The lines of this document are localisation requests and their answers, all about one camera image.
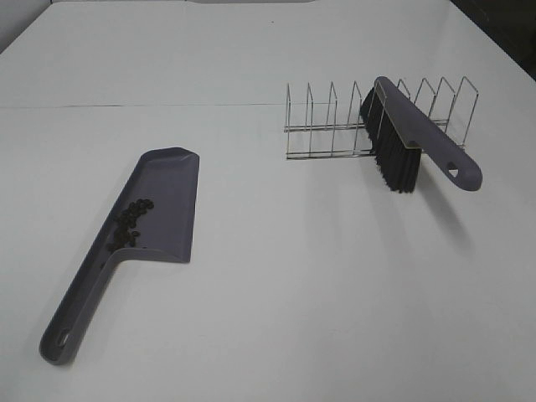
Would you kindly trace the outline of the purple plastic dustpan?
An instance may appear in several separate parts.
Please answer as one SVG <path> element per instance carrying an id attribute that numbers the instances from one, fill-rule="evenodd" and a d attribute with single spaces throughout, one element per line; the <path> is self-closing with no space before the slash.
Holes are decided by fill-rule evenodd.
<path id="1" fill-rule="evenodd" d="M 199 162 L 197 153 L 182 147 L 142 154 L 41 337 L 39 353 L 45 361 L 63 365 L 75 358 L 120 263 L 126 260 L 189 263 Z M 137 222 L 142 233 L 137 246 L 109 255 L 105 251 L 105 237 L 111 232 L 112 219 L 139 198 L 150 198 L 155 206 Z"/>

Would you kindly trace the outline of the pile of coffee beans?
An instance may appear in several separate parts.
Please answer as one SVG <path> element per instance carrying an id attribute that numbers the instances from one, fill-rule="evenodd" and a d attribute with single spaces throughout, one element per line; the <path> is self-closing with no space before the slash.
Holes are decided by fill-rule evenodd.
<path id="1" fill-rule="evenodd" d="M 141 236 L 137 222 L 155 206 L 150 198 L 139 198 L 132 201 L 116 217 L 112 219 L 111 232 L 105 237 L 105 251 L 112 255 L 124 248 L 134 248 Z"/>

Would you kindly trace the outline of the purple hand brush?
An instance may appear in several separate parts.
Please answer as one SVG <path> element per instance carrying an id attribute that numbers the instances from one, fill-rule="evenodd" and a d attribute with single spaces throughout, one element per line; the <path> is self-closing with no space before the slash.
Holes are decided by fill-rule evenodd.
<path id="1" fill-rule="evenodd" d="M 387 77 L 379 76 L 360 108 L 374 159 L 390 190 L 415 191 L 426 153 L 458 188 L 476 192 L 482 170 Z"/>

